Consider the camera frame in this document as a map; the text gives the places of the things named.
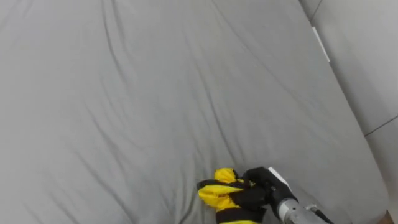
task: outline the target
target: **yellow cloth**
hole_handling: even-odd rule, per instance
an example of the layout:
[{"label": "yellow cloth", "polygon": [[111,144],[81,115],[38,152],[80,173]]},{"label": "yellow cloth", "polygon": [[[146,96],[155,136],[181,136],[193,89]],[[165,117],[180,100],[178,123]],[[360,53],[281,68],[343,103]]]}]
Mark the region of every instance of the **yellow cloth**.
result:
[{"label": "yellow cloth", "polygon": [[[209,206],[216,209],[216,212],[232,208],[240,208],[228,194],[244,190],[244,181],[236,177],[232,168],[222,168],[215,172],[213,180],[204,180],[198,183],[198,195]],[[258,224],[251,220],[234,220],[220,222],[220,224]]]}]

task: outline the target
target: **gray fabric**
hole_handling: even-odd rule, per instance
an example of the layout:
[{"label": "gray fabric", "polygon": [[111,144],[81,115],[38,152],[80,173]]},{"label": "gray fabric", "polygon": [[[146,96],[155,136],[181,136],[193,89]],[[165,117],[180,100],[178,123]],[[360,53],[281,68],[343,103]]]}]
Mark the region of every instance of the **gray fabric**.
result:
[{"label": "gray fabric", "polygon": [[298,1],[2,0],[0,105],[0,223],[214,223],[195,184],[225,166],[387,207]]}]

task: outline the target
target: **yellow and black garment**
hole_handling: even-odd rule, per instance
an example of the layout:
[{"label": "yellow and black garment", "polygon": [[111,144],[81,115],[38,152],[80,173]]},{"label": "yellow and black garment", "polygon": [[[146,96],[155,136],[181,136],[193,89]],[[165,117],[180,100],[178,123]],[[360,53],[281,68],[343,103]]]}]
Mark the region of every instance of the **yellow and black garment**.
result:
[{"label": "yellow and black garment", "polygon": [[214,179],[198,183],[198,195],[209,206],[216,209],[219,224],[257,224],[262,222],[265,210],[247,210],[236,205],[229,194],[251,187],[251,183],[239,179],[231,168],[218,169]]}]

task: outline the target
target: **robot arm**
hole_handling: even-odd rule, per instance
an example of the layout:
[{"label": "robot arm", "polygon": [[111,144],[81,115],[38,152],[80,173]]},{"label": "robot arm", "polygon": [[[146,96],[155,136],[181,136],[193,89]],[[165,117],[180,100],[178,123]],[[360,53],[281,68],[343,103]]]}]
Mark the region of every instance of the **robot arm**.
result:
[{"label": "robot arm", "polygon": [[251,189],[230,194],[237,205],[270,205],[274,215],[285,224],[333,224],[316,206],[305,208],[293,195],[288,183],[272,167],[248,170],[244,179],[254,182]]}]

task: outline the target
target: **mattress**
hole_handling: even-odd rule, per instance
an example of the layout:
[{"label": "mattress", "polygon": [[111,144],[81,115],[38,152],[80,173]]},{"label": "mattress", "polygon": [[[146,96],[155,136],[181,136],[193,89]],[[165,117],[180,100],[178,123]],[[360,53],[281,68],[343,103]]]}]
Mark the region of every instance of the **mattress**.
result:
[{"label": "mattress", "polygon": [[273,166],[337,223],[386,211],[298,1],[0,4],[0,223],[214,223],[220,167]]}]

